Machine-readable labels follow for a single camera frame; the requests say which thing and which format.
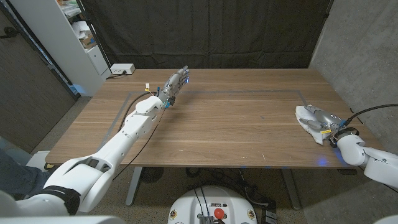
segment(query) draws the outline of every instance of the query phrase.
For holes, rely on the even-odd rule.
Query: cloth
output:
[[[9,194],[35,195],[50,177],[36,167],[18,164],[0,149],[0,190]]]
[[[316,143],[323,145],[323,140],[326,139],[330,135],[330,133],[322,134],[319,130],[314,130],[300,121],[300,118],[316,121],[317,119],[315,118],[315,115],[305,109],[304,106],[296,106],[295,114],[297,121],[301,125],[301,127],[303,127],[304,130],[312,135]]]

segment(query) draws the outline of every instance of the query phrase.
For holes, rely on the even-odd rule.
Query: white device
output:
[[[257,224],[253,206],[233,190],[220,186],[203,186],[185,193],[172,205],[167,223],[199,224],[204,222],[200,218],[208,217],[224,223]]]
[[[132,74],[135,71],[135,66],[133,63],[115,63],[111,67],[111,72],[113,75]]]

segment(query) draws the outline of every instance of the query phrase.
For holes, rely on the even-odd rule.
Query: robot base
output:
[[[219,186],[203,186],[202,189],[203,193],[201,188],[193,189],[174,202],[170,209],[168,224],[199,224],[202,211],[203,216],[213,216],[216,220],[215,210],[217,208],[224,211],[222,221],[226,224],[257,223],[256,214],[251,204],[236,192]]]

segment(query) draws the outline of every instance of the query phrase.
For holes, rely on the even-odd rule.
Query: blue light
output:
[[[329,161],[326,158],[319,158],[318,166],[327,166]]]

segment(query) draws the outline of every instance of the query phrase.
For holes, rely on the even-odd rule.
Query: person's leg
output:
[[[48,172],[21,166],[0,149],[0,190],[9,194],[35,195],[43,189]]]

